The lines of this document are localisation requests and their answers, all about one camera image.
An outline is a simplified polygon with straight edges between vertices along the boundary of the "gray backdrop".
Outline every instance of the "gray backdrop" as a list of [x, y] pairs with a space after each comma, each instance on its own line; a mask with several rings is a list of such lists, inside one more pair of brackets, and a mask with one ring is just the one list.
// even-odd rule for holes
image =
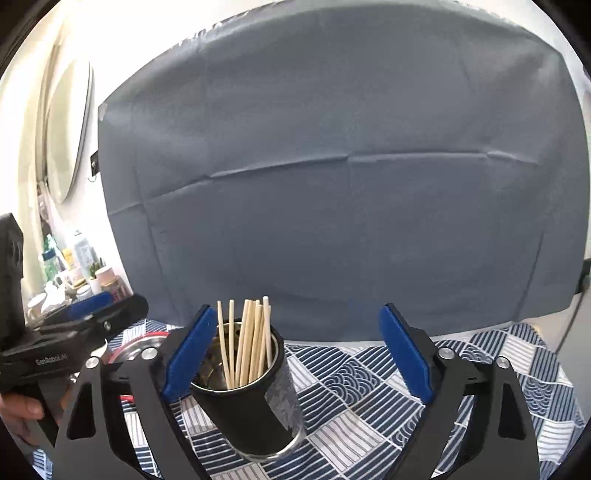
[[290, 1], [103, 104], [109, 218], [150, 316], [267, 294], [289, 339], [431, 335], [566, 308], [589, 164], [561, 55], [454, 3]]

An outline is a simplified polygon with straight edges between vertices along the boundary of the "chopstick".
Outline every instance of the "chopstick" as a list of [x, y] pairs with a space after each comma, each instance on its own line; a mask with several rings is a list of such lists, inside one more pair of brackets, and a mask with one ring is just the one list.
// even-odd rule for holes
[[236, 333], [234, 332], [234, 300], [230, 300], [228, 305], [228, 354], [230, 356], [230, 383], [232, 384], [232, 388], [235, 387], [235, 370], [234, 370], [234, 337]]
[[271, 306], [269, 305], [269, 297], [262, 298], [263, 307], [265, 309], [265, 350], [267, 352], [267, 368], [271, 368], [272, 351], [271, 351]]
[[250, 308], [248, 309], [248, 317], [246, 318], [246, 332], [242, 349], [242, 365], [240, 366], [241, 387], [248, 383], [248, 374], [250, 373], [249, 367], [251, 364], [252, 334], [254, 332], [255, 310], [257, 304], [260, 304], [258, 300], [256, 301], [256, 304], [251, 302]]
[[240, 336], [238, 337], [238, 354], [236, 356], [236, 372], [234, 378], [236, 379], [235, 384], [240, 384], [240, 367], [242, 366], [242, 350], [244, 349], [244, 338], [246, 336], [246, 319], [251, 306], [252, 300], [244, 300], [244, 308], [242, 309], [242, 318], [240, 324]]
[[223, 374], [226, 379], [226, 385], [228, 388], [234, 388], [232, 384], [232, 377], [230, 376], [230, 370], [228, 368], [228, 356], [226, 355], [226, 339], [223, 331], [223, 312], [222, 312], [222, 302], [220, 300], [217, 301], [217, 330], [218, 335], [220, 337], [220, 349], [222, 351], [222, 364], [223, 364]]
[[252, 336], [251, 369], [250, 373], [248, 374], [249, 383], [255, 381], [255, 375], [258, 373], [258, 358], [261, 351], [261, 317], [262, 305], [260, 304], [260, 302], [257, 302], [254, 334]]
[[222, 302], [217, 301], [217, 323], [222, 357], [223, 374], [228, 389], [239, 388], [254, 382], [265, 372], [272, 362], [271, 347], [271, 305], [269, 297], [260, 300], [244, 300], [238, 351], [235, 351], [235, 303], [229, 302], [228, 352], [223, 320]]

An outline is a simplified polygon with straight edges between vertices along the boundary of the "black cup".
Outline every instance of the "black cup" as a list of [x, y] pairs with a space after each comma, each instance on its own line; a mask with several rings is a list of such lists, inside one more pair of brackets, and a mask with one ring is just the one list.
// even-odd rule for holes
[[[238, 349], [241, 322], [234, 323]], [[224, 325], [228, 351], [229, 324]], [[207, 350], [190, 393], [232, 447], [255, 462], [273, 460], [294, 449], [306, 436], [304, 420], [287, 361], [283, 338], [271, 327], [273, 361], [257, 380], [226, 390], [219, 335]]]

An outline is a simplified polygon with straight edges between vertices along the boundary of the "wooden chopstick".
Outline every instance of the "wooden chopstick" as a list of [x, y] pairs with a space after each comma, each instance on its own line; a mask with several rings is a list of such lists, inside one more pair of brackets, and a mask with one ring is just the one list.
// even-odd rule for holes
[[254, 332], [252, 335], [251, 368], [248, 374], [248, 382], [255, 381], [255, 374], [258, 372], [258, 357], [261, 350], [261, 317], [262, 305], [257, 301], [255, 312]]
[[238, 337], [238, 354], [236, 356], [236, 386], [240, 385], [240, 367], [242, 365], [242, 350], [244, 349], [244, 338], [246, 337], [246, 320], [248, 319], [248, 312], [250, 310], [252, 300], [244, 300], [244, 308], [242, 309], [242, 318], [240, 324], [240, 335]]
[[265, 351], [267, 352], [267, 368], [271, 368], [273, 355], [271, 347], [271, 306], [269, 305], [269, 297], [263, 297], [262, 304], [265, 310]]
[[252, 352], [252, 335], [254, 333], [255, 323], [255, 308], [259, 301], [251, 302], [248, 309], [248, 320], [246, 321], [246, 332], [244, 338], [244, 346], [242, 349], [242, 365], [240, 366], [240, 386], [243, 387], [248, 383], [248, 374], [250, 373], [251, 352]]
[[236, 333], [234, 332], [234, 300], [230, 300], [230, 303], [228, 305], [228, 322], [229, 322], [229, 327], [228, 327], [228, 355], [230, 357], [230, 363], [228, 365], [229, 369], [230, 369], [230, 383], [232, 384], [232, 388], [235, 388], [236, 386], [236, 382], [234, 380], [235, 378], [235, 370], [234, 370], [234, 337], [236, 335]]
[[226, 385], [228, 388], [234, 388], [232, 385], [232, 377], [230, 376], [230, 370], [228, 368], [228, 356], [226, 355], [226, 339], [223, 331], [223, 312], [222, 312], [222, 302], [220, 300], [217, 301], [217, 329], [218, 335], [220, 338], [220, 350], [222, 353], [222, 365], [223, 365], [223, 374], [226, 379]]

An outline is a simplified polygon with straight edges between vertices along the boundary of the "metal screw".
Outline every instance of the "metal screw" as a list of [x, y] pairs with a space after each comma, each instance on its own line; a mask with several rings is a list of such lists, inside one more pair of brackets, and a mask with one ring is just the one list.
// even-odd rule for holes
[[156, 358], [156, 355], [158, 355], [158, 351], [155, 348], [147, 348], [142, 352], [142, 358], [144, 360], [152, 360]]
[[94, 368], [94, 367], [98, 366], [99, 363], [100, 363], [100, 360], [97, 357], [91, 356], [86, 361], [86, 368]]
[[505, 358], [504, 356], [500, 356], [499, 358], [496, 359], [496, 364], [501, 368], [509, 368], [509, 366], [511, 365], [511, 362], [509, 362], [508, 358]]
[[439, 349], [439, 356], [444, 358], [445, 360], [451, 360], [456, 356], [456, 353], [451, 349], [447, 348], [446, 346]]

